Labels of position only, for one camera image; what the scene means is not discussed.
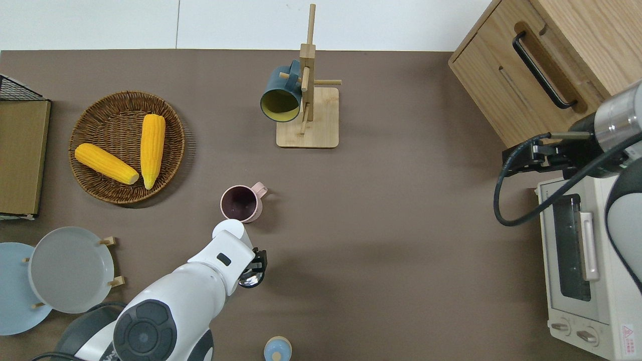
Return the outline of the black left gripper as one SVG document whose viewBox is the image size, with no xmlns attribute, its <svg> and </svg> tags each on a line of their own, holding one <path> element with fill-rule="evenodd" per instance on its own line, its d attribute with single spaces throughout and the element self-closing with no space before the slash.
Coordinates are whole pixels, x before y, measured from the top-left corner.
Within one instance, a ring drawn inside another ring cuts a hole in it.
<svg viewBox="0 0 642 361">
<path fill-rule="evenodd" d="M 254 259 L 252 260 L 252 262 L 259 262 L 258 274 L 264 276 L 267 269 L 267 251 L 259 250 L 258 248 L 253 248 L 252 251 L 254 252 Z M 253 270 L 246 270 L 245 272 L 243 272 L 243 274 L 241 274 L 242 280 L 249 279 L 250 277 L 254 277 Z"/>
</svg>

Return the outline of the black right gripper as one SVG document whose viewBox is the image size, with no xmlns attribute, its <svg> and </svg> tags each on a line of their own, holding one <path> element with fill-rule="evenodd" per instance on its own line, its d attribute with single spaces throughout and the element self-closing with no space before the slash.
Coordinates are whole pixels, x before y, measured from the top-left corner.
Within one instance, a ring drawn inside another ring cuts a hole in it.
<svg viewBox="0 0 642 361">
<path fill-rule="evenodd" d="M 508 164 L 506 176 L 523 173 L 533 165 L 533 170 L 538 173 L 548 172 L 550 164 L 548 157 L 553 156 L 553 167 L 562 171 L 564 179 L 575 175 L 575 146 L 571 142 L 557 142 L 554 145 L 536 141 L 532 147 L 525 146 L 515 153 L 519 146 L 504 150 L 504 166 Z"/>
</svg>

